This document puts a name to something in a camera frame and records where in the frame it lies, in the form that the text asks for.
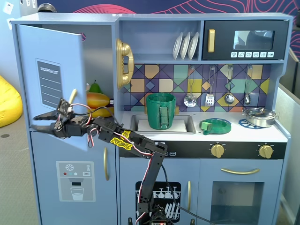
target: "microwave buttons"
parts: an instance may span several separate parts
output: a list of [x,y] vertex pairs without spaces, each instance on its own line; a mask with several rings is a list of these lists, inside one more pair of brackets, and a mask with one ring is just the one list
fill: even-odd
[[245,57],[245,53],[244,52],[239,52],[238,56],[239,56],[239,58],[244,58]]
[[261,58],[266,58],[267,57],[267,53],[266,52],[261,52]]
[[253,58],[258,58],[259,57],[259,52],[254,52],[253,53]]
[[252,57],[252,52],[246,52],[246,58],[251,58]]
[[231,58],[236,58],[238,57],[238,53],[237,52],[231,52]]
[[268,58],[273,58],[274,57],[274,52],[268,52]]

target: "gray floor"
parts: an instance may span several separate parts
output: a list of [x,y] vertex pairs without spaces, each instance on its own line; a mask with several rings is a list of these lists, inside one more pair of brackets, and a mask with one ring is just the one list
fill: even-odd
[[[38,225],[24,117],[0,128],[0,225]],[[280,210],[277,225],[289,225]]]

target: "green mug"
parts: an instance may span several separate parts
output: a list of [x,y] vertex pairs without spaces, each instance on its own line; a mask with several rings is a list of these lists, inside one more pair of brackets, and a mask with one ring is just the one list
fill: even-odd
[[153,93],[147,96],[147,115],[151,128],[167,130],[172,126],[176,97],[169,93]]

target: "microwave window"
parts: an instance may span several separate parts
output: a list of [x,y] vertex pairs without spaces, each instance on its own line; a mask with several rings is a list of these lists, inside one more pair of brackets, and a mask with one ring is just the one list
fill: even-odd
[[273,30],[236,30],[233,49],[272,49]]

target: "spatula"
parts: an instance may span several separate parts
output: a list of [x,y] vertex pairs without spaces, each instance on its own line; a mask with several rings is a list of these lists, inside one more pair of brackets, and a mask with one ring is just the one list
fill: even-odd
[[205,106],[213,106],[215,104],[215,96],[212,94],[212,86],[214,85],[215,82],[215,66],[210,66],[210,72],[213,70],[214,72],[214,81],[212,84],[210,84],[210,74],[208,77],[208,83],[210,84],[210,93],[206,95],[205,99]]

